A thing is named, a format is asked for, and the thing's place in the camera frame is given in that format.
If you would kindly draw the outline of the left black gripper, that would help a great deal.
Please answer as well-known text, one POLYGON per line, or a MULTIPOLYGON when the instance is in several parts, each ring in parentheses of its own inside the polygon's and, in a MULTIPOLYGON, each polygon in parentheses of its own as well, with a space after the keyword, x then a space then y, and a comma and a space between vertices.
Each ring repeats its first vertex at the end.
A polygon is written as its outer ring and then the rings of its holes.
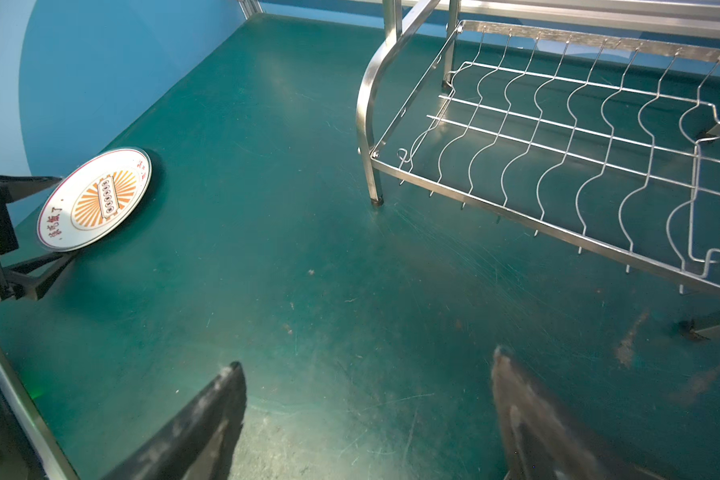
MULTIPOLYGON (((53 176, 0 175, 0 256, 18 248, 18 242, 6 203, 14 203, 62 181, 53 176)), ((77 252, 51 252, 3 268, 0 263, 0 300, 40 300, 63 271, 78 256, 77 252)))

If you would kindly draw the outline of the white sunburst plate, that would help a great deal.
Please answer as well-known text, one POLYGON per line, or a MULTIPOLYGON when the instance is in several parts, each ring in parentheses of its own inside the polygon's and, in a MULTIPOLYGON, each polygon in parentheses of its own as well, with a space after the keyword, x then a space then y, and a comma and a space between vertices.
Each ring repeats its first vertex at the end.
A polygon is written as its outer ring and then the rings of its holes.
POLYGON ((104 152, 78 167, 40 210, 37 237, 50 251, 92 245, 131 215, 152 177, 149 155, 139 148, 104 152))

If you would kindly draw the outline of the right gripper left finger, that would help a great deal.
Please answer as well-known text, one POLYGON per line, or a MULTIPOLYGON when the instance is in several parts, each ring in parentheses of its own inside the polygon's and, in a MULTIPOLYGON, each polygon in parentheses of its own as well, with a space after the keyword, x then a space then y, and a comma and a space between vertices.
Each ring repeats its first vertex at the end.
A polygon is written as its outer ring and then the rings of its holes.
POLYGON ((235 361, 107 479, 227 479, 244 425, 247 386, 235 361))

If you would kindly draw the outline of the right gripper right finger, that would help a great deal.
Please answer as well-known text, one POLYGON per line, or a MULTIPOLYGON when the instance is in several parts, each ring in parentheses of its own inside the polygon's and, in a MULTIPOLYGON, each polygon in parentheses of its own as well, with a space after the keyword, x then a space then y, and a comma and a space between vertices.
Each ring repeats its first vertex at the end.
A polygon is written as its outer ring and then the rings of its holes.
POLYGON ((499 346, 491 368, 507 479, 659 479, 619 456, 499 346))

